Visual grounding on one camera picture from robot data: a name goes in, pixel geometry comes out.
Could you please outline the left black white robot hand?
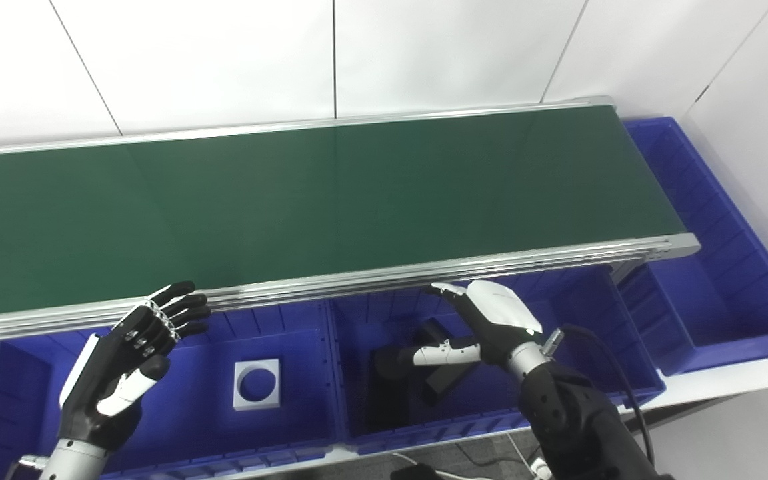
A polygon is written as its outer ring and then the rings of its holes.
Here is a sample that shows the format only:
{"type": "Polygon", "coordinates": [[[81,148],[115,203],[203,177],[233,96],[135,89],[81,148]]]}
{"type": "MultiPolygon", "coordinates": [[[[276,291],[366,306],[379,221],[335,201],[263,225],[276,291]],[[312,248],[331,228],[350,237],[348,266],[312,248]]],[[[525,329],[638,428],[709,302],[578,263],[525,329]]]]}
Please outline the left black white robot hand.
{"type": "Polygon", "coordinates": [[[168,373],[180,340],[208,329],[207,295],[192,281],[144,297],[104,335],[93,334],[60,394],[58,440],[116,451],[141,420],[141,398],[168,373]]]}

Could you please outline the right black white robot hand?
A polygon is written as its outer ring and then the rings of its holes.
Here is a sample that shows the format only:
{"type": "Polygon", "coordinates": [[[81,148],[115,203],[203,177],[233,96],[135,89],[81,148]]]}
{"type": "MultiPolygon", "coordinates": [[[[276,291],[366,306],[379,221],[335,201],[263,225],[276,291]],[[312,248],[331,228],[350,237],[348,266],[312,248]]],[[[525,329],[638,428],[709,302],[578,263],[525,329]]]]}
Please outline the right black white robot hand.
{"type": "Polygon", "coordinates": [[[448,301],[472,334],[418,347],[411,358],[415,367],[482,361],[525,377],[549,362],[539,345],[543,326],[509,287],[488,280],[465,287],[436,282],[423,292],[448,301]]]}

